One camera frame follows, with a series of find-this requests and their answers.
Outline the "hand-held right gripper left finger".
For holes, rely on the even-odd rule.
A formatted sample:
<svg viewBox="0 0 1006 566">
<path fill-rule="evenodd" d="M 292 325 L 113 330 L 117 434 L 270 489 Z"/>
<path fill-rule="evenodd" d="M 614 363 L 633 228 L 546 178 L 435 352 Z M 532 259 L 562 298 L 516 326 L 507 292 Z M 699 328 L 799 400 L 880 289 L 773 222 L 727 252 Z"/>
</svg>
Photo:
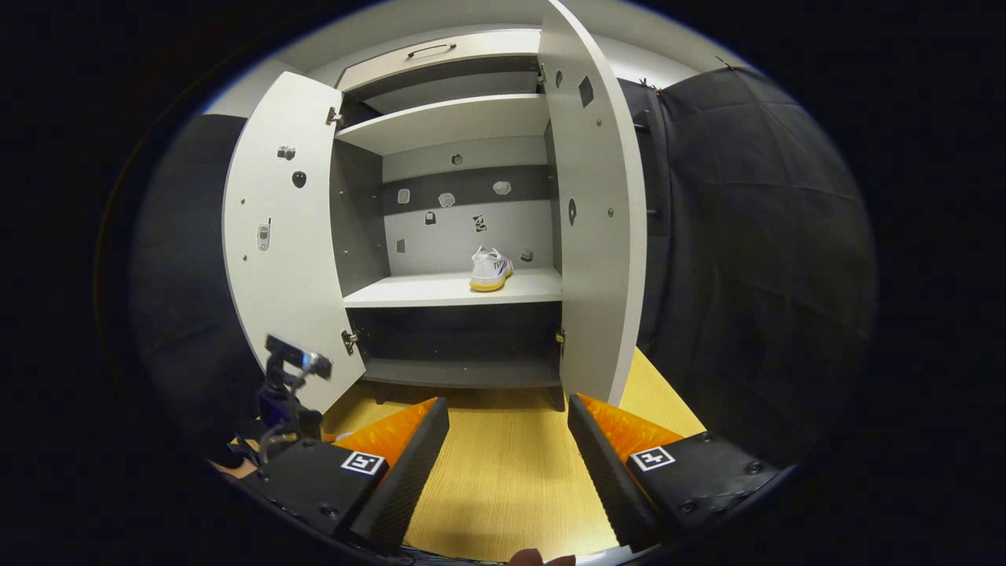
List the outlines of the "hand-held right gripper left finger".
<svg viewBox="0 0 1006 566">
<path fill-rule="evenodd" d="M 449 427 L 434 397 L 336 442 L 298 439 L 239 484 L 314 535 L 396 555 Z"/>
</svg>

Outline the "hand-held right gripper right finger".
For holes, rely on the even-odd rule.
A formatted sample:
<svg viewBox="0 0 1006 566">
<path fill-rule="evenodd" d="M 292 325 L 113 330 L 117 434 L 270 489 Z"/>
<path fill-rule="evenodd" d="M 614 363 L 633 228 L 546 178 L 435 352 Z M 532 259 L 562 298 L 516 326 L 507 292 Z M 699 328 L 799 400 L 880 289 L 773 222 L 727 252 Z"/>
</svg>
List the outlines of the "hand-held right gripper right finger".
<svg viewBox="0 0 1006 566">
<path fill-rule="evenodd" d="M 633 551 L 710 534 L 789 473 L 722 435 L 683 436 L 588 395 L 571 395 L 567 408 L 608 523 Z"/>
</svg>

